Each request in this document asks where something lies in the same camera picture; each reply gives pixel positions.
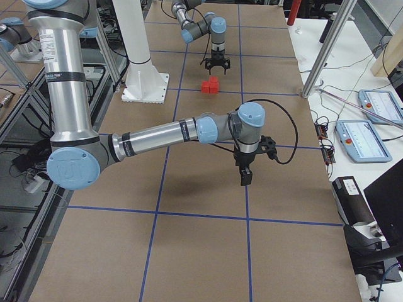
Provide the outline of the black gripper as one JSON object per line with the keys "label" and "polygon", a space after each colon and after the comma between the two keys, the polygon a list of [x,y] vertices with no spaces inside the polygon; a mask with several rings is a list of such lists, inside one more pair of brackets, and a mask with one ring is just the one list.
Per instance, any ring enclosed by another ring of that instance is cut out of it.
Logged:
{"label": "black gripper", "polygon": [[252,183],[253,172],[249,166],[259,154],[266,154],[271,160],[277,159],[276,142],[271,137],[263,135],[256,143],[252,144],[238,141],[238,147],[234,149],[234,159],[239,168],[241,186],[248,186]]}
{"label": "black gripper", "polygon": [[205,60],[205,69],[211,74],[211,69],[216,66],[221,66],[224,69],[224,75],[230,69],[230,59],[225,58],[225,50],[211,49],[211,57]]}

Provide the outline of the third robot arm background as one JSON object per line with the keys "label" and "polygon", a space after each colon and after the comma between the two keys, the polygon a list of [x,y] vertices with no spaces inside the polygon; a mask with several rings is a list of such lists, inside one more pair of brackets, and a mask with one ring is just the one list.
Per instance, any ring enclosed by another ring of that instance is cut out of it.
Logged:
{"label": "third robot arm background", "polygon": [[1,46],[10,52],[18,45],[24,45],[33,40],[21,19],[9,17],[1,20]]}

